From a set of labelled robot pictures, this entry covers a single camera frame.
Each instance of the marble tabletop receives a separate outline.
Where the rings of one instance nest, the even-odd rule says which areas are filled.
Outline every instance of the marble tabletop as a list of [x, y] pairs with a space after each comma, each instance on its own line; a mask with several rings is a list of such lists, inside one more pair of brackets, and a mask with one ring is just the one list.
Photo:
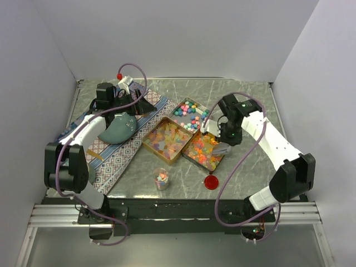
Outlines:
[[[78, 98], [75, 102], [71, 121], [85, 112], [90, 102], [96, 97], [96, 85], [104, 80], [84, 80], [80, 84]], [[107, 81], [114, 85], [118, 80]], [[164, 95], [175, 102], [190, 97], [198, 103], [211, 108], [222, 96], [229, 92], [241, 91], [259, 99], [266, 107], [267, 116], [273, 125], [283, 132], [278, 112], [275, 107], [272, 91], [267, 82], [240, 82], [228, 79], [182, 79], [156, 78], [148, 80], [149, 89]], [[244, 97], [237, 96], [239, 101]], [[222, 115], [217, 108], [212, 118], [217, 120]], [[154, 154], [141, 147], [134, 156], [117, 184], [108, 193], [108, 197], [150, 197], [163, 199], [215, 199], [220, 186], [226, 180], [238, 160], [253, 145], [254, 140], [244, 132], [242, 144], [235, 146], [225, 156], [214, 175], [219, 179], [216, 190], [208, 190], [203, 180], [206, 173], [180, 157], [169, 166]], [[169, 172], [170, 187], [165, 191], [157, 191], [153, 180], [153, 170], [163, 167]], [[234, 173], [228, 183], [223, 199], [244, 199], [264, 188], [272, 179], [275, 170], [269, 158], [260, 147], [257, 147]]]

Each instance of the scoop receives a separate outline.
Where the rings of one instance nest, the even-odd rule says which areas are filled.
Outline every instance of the scoop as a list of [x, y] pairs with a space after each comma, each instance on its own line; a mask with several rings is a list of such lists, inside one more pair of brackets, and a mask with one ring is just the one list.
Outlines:
[[231, 146], [227, 143], [218, 143], [213, 147], [211, 154], [213, 155], [227, 155], [231, 151]]

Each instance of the tray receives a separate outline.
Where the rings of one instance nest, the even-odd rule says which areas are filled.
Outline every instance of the tray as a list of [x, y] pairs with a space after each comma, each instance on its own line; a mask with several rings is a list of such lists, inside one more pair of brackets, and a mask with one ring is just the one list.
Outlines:
[[[175, 112], [178, 111], [179, 108], [181, 108], [182, 105], [186, 105], [185, 102], [190, 102], [191, 104], [196, 104], [196, 109], [195, 109], [195, 113], [188, 113], [186, 116], [176, 116]], [[209, 110], [204, 107], [203, 105], [199, 104], [198, 102], [194, 101], [193, 99], [186, 97], [185, 99], [183, 99], [172, 111], [171, 113], [169, 113], [168, 117], [171, 118], [172, 120], [176, 121], [179, 125], [181, 123], [184, 123], [184, 125], [187, 125], [188, 123], [191, 123], [191, 116], [197, 116], [199, 117], [199, 124], [202, 124], [203, 120], [201, 119], [202, 114], [204, 112], [208, 112]]]
[[182, 155], [205, 173], [212, 174], [224, 157], [223, 155], [213, 156], [211, 154], [212, 148], [216, 144], [214, 135], [207, 134], [203, 136], [201, 131], [198, 131], [185, 146]]
[[168, 165], [172, 165], [182, 154], [192, 138], [192, 132], [184, 129], [168, 117], [163, 117], [142, 139], [146, 149]]

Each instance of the gray wall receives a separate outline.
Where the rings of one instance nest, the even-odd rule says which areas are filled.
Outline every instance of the gray wall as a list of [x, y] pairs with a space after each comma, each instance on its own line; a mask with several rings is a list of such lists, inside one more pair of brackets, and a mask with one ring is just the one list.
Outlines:
[[44, 148], [65, 127], [75, 83], [33, 3], [1, 0], [0, 266], [15, 264], [45, 194]]
[[275, 80], [317, 1], [33, 0], [76, 78], [135, 62], [150, 77], [244, 81]]
[[291, 141], [317, 159], [317, 201], [338, 266], [355, 266], [355, 1], [320, 0], [273, 85]]

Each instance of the red lid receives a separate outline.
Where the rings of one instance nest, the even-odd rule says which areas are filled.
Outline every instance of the red lid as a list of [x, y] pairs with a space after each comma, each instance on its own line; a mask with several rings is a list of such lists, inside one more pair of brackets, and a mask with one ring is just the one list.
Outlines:
[[208, 175], [204, 180], [204, 185], [209, 190], [214, 190], [219, 185], [219, 180], [214, 175]]

